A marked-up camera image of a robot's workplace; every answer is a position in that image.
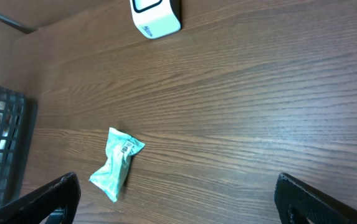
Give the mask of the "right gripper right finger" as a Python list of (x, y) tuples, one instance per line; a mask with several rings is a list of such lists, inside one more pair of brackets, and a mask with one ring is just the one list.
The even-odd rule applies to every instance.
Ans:
[(283, 224), (357, 224), (357, 210), (284, 172), (274, 202)]

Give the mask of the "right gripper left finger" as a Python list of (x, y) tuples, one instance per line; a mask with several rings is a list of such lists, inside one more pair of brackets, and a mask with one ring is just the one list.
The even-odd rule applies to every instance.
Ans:
[(0, 208), (0, 224), (71, 224), (81, 198), (74, 172), (68, 172), (35, 191)]

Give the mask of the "mint green wipes packet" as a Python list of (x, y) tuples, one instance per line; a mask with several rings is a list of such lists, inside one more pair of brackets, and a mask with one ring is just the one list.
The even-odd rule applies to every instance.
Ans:
[(109, 128), (105, 147), (107, 161), (94, 172), (89, 181), (101, 189), (115, 203), (130, 170), (133, 156), (145, 147), (145, 143), (115, 128)]

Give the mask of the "white barcode scanner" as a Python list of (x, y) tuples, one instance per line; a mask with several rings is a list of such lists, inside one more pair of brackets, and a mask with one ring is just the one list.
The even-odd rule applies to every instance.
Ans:
[(181, 30), (180, 0), (130, 0), (136, 28), (148, 39), (158, 39)]

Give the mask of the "grey plastic shopping basket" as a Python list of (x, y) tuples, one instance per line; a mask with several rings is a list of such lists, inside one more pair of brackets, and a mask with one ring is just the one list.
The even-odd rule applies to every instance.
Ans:
[(0, 208), (19, 198), (36, 103), (0, 86)]

